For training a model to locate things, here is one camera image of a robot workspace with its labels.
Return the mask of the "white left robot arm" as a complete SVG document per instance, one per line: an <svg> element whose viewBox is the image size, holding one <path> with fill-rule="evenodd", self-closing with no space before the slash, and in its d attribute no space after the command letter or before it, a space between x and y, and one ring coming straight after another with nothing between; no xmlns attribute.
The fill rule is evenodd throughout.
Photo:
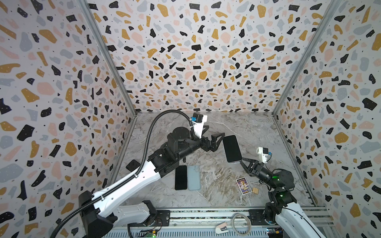
<svg viewBox="0 0 381 238"><path fill-rule="evenodd" d="M198 149L215 152L225 134L213 134L211 138L203 135L192 137L185 127L175 128L167 136L167 142L161 145L136 170L94 194L84 192L79 203L84 207L80 217L86 237L101 238L109 233L118 223L143 224L148 226L157 214L148 200L138 205L122 208L121 204L142 188L163 178L179 167Z"/></svg>

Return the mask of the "small phone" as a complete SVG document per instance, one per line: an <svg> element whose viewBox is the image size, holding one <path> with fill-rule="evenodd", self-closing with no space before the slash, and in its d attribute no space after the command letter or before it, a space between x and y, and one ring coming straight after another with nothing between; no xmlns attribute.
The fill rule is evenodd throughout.
<svg viewBox="0 0 381 238"><path fill-rule="evenodd" d="M242 154L235 135L226 136L223 139L226 160L230 164L240 163Z"/></svg>

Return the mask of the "pale green phone case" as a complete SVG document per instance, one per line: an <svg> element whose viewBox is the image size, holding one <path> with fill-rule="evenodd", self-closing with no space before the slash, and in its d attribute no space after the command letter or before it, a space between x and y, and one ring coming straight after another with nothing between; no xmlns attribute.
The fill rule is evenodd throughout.
<svg viewBox="0 0 381 238"><path fill-rule="evenodd" d="M188 166L187 176L188 176L188 190L190 190L190 191L200 190L201 189L201 181L200 181L199 165Z"/></svg>

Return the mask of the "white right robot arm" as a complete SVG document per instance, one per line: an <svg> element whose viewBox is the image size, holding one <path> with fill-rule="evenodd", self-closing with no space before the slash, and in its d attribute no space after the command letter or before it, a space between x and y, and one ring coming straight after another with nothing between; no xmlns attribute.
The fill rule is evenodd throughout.
<svg viewBox="0 0 381 238"><path fill-rule="evenodd" d="M249 176L259 179L268 188L269 202L264 210L264 220L268 224L280 226L291 238L325 237L292 195L295 184L290 171L270 171L264 163L248 158L243 158L240 164Z"/></svg>

